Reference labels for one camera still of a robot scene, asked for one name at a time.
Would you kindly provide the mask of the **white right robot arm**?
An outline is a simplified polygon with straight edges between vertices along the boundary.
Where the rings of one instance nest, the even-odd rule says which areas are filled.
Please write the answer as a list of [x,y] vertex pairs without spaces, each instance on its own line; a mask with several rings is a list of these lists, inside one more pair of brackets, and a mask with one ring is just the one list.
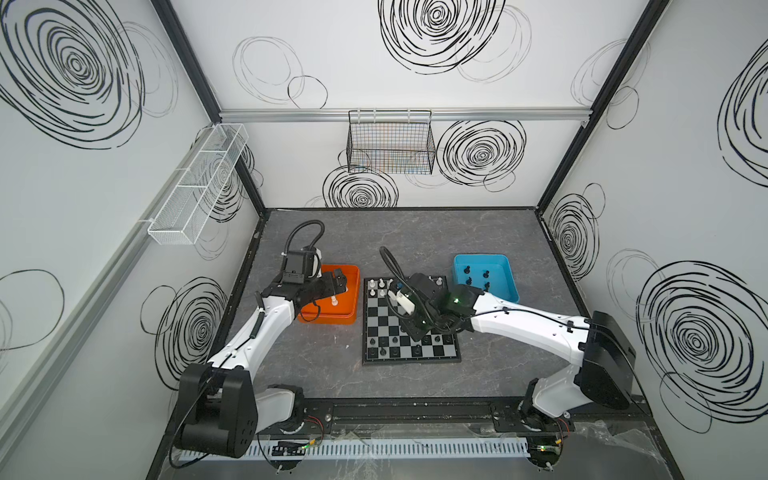
[[589,317],[546,312],[475,286],[439,284],[421,273],[373,285],[414,341],[431,333],[479,332],[567,361],[556,373],[529,382],[517,408],[519,421],[529,430],[558,424],[570,410],[590,403],[617,411],[632,404],[636,355],[614,319],[603,312]]

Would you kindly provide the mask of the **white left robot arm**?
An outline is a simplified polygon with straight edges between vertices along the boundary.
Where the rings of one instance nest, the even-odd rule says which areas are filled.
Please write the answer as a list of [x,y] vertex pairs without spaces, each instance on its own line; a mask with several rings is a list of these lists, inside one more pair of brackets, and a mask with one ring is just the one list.
[[314,246],[286,251],[281,269],[257,296],[257,307],[231,341],[204,363],[182,373],[171,446],[202,455],[239,458],[257,434],[304,423],[300,387],[273,385],[262,392],[253,381],[267,353],[301,310],[347,291],[341,270],[324,272]]

